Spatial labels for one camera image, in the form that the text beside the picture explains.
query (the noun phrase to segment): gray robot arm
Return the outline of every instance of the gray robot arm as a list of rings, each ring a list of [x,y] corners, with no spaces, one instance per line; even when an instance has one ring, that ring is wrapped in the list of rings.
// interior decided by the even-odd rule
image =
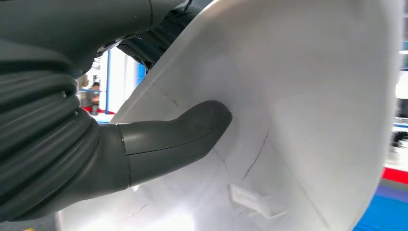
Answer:
[[[0,2],[0,222],[126,189],[204,157],[232,120],[201,103],[172,121],[98,125],[72,78],[97,49],[181,0]]]

